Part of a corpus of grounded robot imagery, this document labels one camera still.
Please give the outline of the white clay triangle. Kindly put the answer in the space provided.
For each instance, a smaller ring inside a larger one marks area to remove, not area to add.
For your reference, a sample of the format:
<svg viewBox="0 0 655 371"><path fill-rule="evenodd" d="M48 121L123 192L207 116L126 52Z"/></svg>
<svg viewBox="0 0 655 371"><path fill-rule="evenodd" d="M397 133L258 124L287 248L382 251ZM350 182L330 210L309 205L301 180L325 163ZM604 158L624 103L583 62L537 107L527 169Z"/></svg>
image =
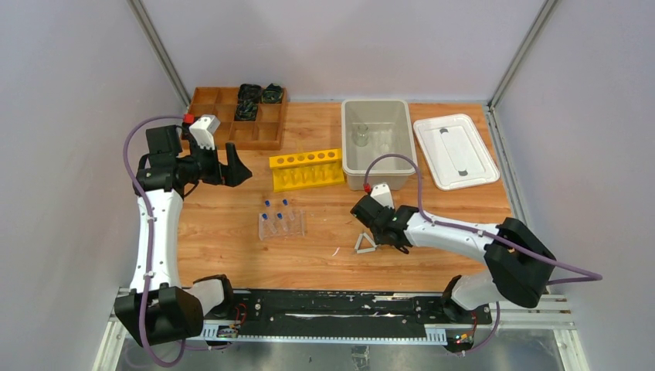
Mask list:
<svg viewBox="0 0 655 371"><path fill-rule="evenodd" d="M354 246L356 254L366 254L376 251L378 244L366 232L361 232Z"/></svg>

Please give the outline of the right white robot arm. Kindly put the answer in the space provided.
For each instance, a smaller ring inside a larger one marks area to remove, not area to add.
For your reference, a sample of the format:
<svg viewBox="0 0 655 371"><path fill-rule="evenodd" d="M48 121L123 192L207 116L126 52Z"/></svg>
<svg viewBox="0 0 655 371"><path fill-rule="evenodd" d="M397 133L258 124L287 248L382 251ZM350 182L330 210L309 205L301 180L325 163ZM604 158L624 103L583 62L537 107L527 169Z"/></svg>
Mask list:
<svg viewBox="0 0 655 371"><path fill-rule="evenodd" d="M412 247L445 250L485 265L478 274L453 277L444 289L441 312L450 322L461 322L496 301L535 308L554 270L546 262L554 257L551 251L515 218L500 224L465 223L421 214L414 206L384 206L372 196L362 197L351 214L378 245L404 254Z"/></svg>

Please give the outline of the small glass flask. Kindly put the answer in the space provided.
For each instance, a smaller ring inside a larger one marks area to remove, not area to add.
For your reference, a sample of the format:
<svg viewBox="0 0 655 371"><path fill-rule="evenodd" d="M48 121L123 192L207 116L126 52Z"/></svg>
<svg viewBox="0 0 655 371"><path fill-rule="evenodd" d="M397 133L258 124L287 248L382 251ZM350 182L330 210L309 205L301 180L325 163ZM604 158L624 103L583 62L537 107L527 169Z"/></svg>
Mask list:
<svg viewBox="0 0 655 371"><path fill-rule="evenodd" d="M357 123L353 127L353 142L358 147L365 147L369 142L369 128L366 124Z"/></svg>

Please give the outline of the white plastic bin lid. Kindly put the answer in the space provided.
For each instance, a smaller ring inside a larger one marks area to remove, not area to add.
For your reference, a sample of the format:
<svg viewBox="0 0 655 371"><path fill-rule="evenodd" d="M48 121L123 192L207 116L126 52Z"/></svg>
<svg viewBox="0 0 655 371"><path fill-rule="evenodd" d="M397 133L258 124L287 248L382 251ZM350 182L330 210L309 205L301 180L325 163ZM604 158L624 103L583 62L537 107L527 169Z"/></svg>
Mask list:
<svg viewBox="0 0 655 371"><path fill-rule="evenodd" d="M500 179L500 172L470 116L452 114L421 119L412 127L437 188L453 191Z"/></svg>

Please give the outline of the small glass beaker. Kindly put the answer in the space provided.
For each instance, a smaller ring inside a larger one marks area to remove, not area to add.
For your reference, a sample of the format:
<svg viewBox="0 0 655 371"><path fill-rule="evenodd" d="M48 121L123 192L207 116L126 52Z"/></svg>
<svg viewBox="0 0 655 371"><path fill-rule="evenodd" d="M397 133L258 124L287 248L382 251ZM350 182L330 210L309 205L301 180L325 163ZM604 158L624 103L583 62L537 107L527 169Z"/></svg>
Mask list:
<svg viewBox="0 0 655 371"><path fill-rule="evenodd" d="M388 154L393 149L392 131L379 131L376 137L376 148L380 155Z"/></svg>

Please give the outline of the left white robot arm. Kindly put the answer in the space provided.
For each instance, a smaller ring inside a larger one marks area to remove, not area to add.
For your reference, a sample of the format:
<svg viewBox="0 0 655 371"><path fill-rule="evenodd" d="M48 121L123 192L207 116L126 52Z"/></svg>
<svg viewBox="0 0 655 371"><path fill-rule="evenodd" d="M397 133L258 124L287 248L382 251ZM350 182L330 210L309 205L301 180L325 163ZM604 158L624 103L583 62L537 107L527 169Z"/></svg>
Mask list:
<svg viewBox="0 0 655 371"><path fill-rule="evenodd" d="M188 184L236 187L252 172L228 143L228 162L219 162L218 125L196 122L146 131L148 153L139 161L134 191L140 214L137 263L129 293L114 302L114 313L138 345L160 345L200 335L207 314L230 318L236 311L232 285L224 274L200 278L183 288L178 272L178 224Z"/></svg>

